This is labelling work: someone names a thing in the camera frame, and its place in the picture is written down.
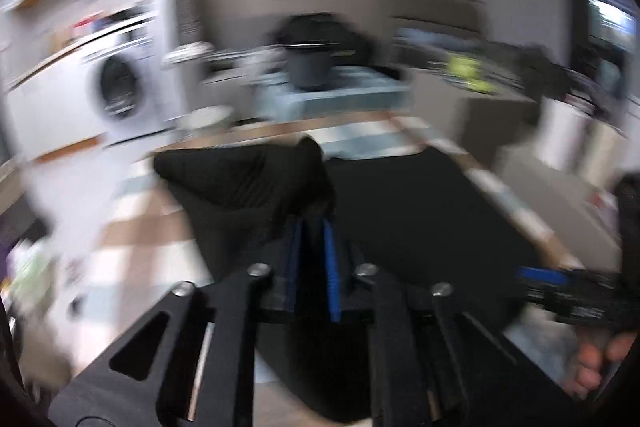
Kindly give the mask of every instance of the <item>human hand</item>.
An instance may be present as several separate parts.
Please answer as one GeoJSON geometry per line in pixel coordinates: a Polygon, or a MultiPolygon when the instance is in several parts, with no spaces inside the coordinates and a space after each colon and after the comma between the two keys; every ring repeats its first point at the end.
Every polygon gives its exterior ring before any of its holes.
{"type": "Polygon", "coordinates": [[[568,381],[564,388],[572,395],[586,397],[589,391],[597,389],[602,383],[600,369],[603,355],[609,362],[621,362],[631,349],[636,339],[636,333],[621,333],[613,338],[605,347],[604,353],[584,332],[578,332],[580,348],[577,354],[577,368],[573,380],[568,381]]]}

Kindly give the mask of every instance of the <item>washing machine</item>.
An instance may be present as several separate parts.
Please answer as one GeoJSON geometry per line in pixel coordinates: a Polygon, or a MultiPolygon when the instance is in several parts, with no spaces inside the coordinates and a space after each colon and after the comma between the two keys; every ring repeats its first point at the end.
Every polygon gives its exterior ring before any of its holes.
{"type": "Polygon", "coordinates": [[[145,23],[106,35],[85,46],[91,104],[105,123],[106,145],[166,129],[153,78],[153,40],[145,23]]]}

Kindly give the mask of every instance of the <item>washing machine door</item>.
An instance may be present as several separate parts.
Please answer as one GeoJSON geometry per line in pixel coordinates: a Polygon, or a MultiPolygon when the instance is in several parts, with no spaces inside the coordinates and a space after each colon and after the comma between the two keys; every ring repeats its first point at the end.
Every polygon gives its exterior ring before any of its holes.
{"type": "Polygon", "coordinates": [[[120,55],[112,55],[102,64],[98,93],[102,110],[114,120],[135,115],[144,96],[143,83],[132,62],[120,55]]]}

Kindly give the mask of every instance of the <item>yellow object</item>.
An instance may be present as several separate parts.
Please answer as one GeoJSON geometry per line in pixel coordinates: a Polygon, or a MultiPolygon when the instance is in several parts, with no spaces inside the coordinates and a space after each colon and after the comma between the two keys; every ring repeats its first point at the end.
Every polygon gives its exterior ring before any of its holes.
{"type": "Polygon", "coordinates": [[[447,70],[464,80],[473,80],[479,76],[480,62],[474,58],[465,57],[465,55],[453,55],[449,59],[447,70]]]}
{"type": "Polygon", "coordinates": [[[497,91],[494,84],[482,78],[482,62],[465,55],[452,55],[447,64],[447,70],[465,81],[466,89],[493,94],[497,91]]]}

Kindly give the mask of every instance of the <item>white container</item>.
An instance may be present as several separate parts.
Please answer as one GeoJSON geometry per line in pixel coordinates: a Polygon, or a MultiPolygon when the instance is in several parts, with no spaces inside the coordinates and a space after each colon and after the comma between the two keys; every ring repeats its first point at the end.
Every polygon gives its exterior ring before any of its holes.
{"type": "Polygon", "coordinates": [[[534,147],[536,158],[552,169],[569,172],[590,121],[589,115],[573,105],[543,98],[538,139],[534,147]]]}
{"type": "Polygon", "coordinates": [[[580,163],[578,175],[594,187],[608,190],[610,182],[618,174],[618,164],[625,150],[626,138],[618,129],[598,121],[580,163]]]}
{"type": "Polygon", "coordinates": [[[197,109],[180,119],[180,127],[190,137],[204,138],[226,131],[233,123],[234,109],[215,105],[197,109]]]}

